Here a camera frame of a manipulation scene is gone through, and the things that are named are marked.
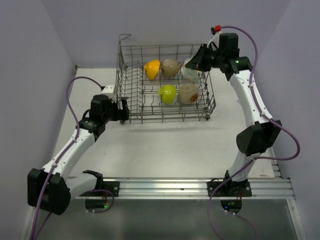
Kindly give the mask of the white bowl green orange flowers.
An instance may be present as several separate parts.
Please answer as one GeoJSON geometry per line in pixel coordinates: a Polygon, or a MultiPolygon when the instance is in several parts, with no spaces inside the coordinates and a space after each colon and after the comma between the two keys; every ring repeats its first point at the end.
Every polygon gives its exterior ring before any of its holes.
{"type": "Polygon", "coordinates": [[[182,76],[184,79],[190,81],[190,82],[198,82],[199,81],[199,73],[200,71],[194,70],[191,68],[187,68],[186,64],[192,59],[192,57],[187,58],[181,67],[182,76]]]}

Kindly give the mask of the beige bowl with sunflower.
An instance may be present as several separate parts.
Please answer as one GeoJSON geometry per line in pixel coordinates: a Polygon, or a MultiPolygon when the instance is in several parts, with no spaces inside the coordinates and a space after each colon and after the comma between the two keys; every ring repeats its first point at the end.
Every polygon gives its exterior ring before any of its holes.
{"type": "Polygon", "coordinates": [[[179,88],[178,99],[182,104],[193,104],[198,98],[199,88],[193,83],[185,83],[179,88]]]}

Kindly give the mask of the lime green bowl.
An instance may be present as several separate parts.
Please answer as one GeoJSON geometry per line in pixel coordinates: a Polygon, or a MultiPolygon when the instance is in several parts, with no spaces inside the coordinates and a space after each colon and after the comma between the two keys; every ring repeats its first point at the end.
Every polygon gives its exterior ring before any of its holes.
{"type": "Polygon", "coordinates": [[[158,90],[158,95],[160,96],[161,101],[169,105],[173,102],[177,94],[176,87],[172,84],[166,84],[161,86],[158,90]]]}

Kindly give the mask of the grey wire dish rack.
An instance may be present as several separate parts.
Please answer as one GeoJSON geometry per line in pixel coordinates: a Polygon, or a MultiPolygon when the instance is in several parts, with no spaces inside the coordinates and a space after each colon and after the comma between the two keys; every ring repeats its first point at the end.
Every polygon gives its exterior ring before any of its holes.
{"type": "Polygon", "coordinates": [[[165,76],[158,70],[154,79],[147,78],[145,64],[159,60],[176,60],[181,66],[199,49],[199,44],[130,45],[130,34],[118,37],[116,86],[117,96],[125,98],[129,108],[129,122],[169,122],[206,120],[216,108],[216,100],[209,72],[197,72],[186,77],[178,70],[174,76],[165,76]],[[176,94],[169,104],[163,102],[160,89],[172,85],[178,91],[183,85],[194,84],[197,95],[192,103],[182,103],[176,94]]]}

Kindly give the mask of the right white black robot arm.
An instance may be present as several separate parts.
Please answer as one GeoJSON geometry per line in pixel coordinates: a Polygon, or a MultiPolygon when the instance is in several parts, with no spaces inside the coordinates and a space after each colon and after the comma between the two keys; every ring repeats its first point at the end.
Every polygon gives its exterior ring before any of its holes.
{"type": "Polygon", "coordinates": [[[272,115],[268,110],[259,111],[264,106],[262,98],[252,91],[257,89],[250,79],[252,65],[248,57],[240,56],[239,37],[236,33],[216,32],[209,43],[201,44],[197,53],[186,62],[185,67],[201,72],[212,68],[220,69],[233,87],[242,111],[246,128],[236,136],[238,153],[225,172],[222,183],[211,180],[207,183],[210,197],[252,196],[248,181],[254,161],[270,148],[278,137],[281,121],[269,122],[272,115]]]}

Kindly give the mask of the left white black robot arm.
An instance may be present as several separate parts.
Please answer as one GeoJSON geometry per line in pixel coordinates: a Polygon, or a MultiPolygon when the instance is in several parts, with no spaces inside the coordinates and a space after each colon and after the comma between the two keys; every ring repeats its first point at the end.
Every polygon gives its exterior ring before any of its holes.
{"type": "Polygon", "coordinates": [[[27,203],[29,206],[61,215],[71,200],[90,193],[92,196],[113,196],[105,187],[103,175],[85,170],[69,179],[72,169],[82,155],[106,130],[108,122],[129,119],[127,97],[111,99],[105,94],[94,95],[75,131],[62,150],[41,169],[33,168],[27,175],[27,203]]]}

